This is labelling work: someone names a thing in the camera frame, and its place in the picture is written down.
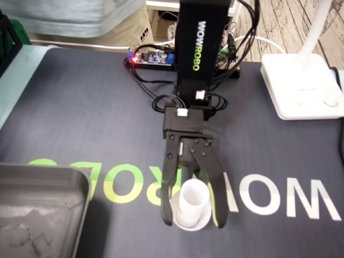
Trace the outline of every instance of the person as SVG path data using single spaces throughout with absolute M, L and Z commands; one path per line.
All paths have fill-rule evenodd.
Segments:
M 0 9 L 19 20 L 30 39 L 106 46 L 153 43 L 144 0 L 0 0 Z

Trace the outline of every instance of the desk mat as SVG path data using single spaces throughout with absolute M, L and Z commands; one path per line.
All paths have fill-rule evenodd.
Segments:
M 163 115 L 125 71 L 124 57 L 49 50 L 0 131 L 1 162 L 88 168 L 94 192 L 79 258 L 343 257 L 340 121 L 280 120 L 261 65 L 243 63 L 241 77 L 219 87 L 228 108 L 205 123 L 235 200 L 227 224 L 168 227 L 159 207 Z M 189 176 L 180 174 L 182 182 Z

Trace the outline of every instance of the gray tray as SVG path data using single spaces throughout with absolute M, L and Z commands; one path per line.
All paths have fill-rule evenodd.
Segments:
M 75 257 L 89 196 L 77 169 L 0 165 L 0 257 Z

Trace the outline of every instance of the white cup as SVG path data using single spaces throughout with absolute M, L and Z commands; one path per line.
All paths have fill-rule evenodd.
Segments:
M 193 227 L 209 201 L 207 185 L 198 179 L 187 180 L 181 188 L 177 220 L 184 227 Z

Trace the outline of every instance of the white saucer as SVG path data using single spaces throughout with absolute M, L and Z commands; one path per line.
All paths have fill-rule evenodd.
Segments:
M 206 224 L 208 224 L 210 218 L 211 218 L 211 202 L 210 200 L 208 201 L 208 203 L 205 205 L 205 208 L 202 212 L 202 215 L 200 216 L 200 219 L 198 221 L 198 223 L 194 226 L 194 227 L 184 227 L 181 224 L 179 224 L 178 220 L 177 220 L 177 210 L 178 210 L 178 204 L 179 204 L 179 196 L 180 196 L 181 192 L 178 191 L 176 192 L 171 201 L 171 208 L 172 208 L 172 213 L 173 213 L 173 222 L 174 224 L 176 224 L 178 227 L 180 227 L 183 230 L 186 231 L 197 231 L 197 230 L 201 230 L 202 228 L 204 228 L 206 226 Z

